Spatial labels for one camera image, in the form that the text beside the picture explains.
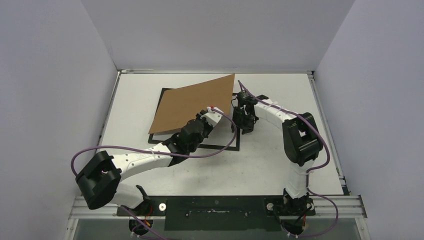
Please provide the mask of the brown cardboard backing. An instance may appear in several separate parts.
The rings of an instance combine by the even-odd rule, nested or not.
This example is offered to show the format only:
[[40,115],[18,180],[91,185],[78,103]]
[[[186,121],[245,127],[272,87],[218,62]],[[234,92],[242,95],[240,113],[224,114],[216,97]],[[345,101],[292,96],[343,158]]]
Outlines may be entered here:
[[235,75],[166,90],[159,102],[149,134],[182,128],[201,110],[212,106],[228,115],[234,89]]

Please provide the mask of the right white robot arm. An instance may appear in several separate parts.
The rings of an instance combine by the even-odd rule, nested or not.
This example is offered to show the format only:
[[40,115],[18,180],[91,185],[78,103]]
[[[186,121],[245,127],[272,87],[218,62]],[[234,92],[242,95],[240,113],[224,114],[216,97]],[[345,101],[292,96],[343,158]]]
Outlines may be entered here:
[[276,102],[265,95],[253,97],[246,90],[235,96],[232,120],[241,134],[249,134],[255,123],[262,119],[282,132],[283,149],[289,163],[289,175],[280,204],[273,210],[282,216],[303,216],[314,211],[313,201],[307,190],[308,169],[323,149],[316,122],[309,112],[296,116],[283,111]]

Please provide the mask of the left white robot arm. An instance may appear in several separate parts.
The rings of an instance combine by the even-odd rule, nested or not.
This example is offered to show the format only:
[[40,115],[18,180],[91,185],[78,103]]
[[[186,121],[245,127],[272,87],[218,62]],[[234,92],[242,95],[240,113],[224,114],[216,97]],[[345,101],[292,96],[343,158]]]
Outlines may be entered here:
[[136,215],[144,215],[149,210],[150,197],[141,185],[129,185],[123,181],[185,161],[208,138],[221,118],[217,112],[202,110],[179,132],[143,152],[114,155],[105,150],[97,152],[75,178],[88,208],[96,210],[116,204],[131,209]]

